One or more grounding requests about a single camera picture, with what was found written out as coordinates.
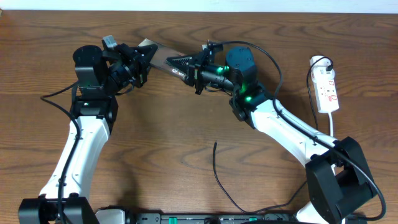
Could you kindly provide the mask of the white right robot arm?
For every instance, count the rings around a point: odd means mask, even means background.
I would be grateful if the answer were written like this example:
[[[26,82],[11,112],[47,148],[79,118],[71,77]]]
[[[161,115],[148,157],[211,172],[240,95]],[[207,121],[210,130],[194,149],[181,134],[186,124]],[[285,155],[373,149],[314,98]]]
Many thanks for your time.
[[[224,65],[214,62],[217,47],[191,55],[167,57],[165,63],[185,75],[196,93],[211,86],[231,94],[233,113],[240,121],[270,136],[305,168],[309,203],[296,213],[305,223],[366,223],[355,211],[380,196],[363,150],[351,137],[337,140],[318,132],[287,111],[257,79],[257,66],[248,47],[235,47]]]

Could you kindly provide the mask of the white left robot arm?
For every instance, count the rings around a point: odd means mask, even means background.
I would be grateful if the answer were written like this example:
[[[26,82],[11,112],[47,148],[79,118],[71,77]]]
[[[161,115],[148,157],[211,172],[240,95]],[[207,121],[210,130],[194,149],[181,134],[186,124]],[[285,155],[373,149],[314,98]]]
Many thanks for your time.
[[[91,182],[102,148],[118,113],[117,96],[147,81],[158,46],[130,47],[111,37],[103,46],[85,45],[73,53],[77,82],[68,87],[72,105],[63,109],[70,131],[58,164],[37,198],[26,198],[20,223],[98,223],[89,204]]]

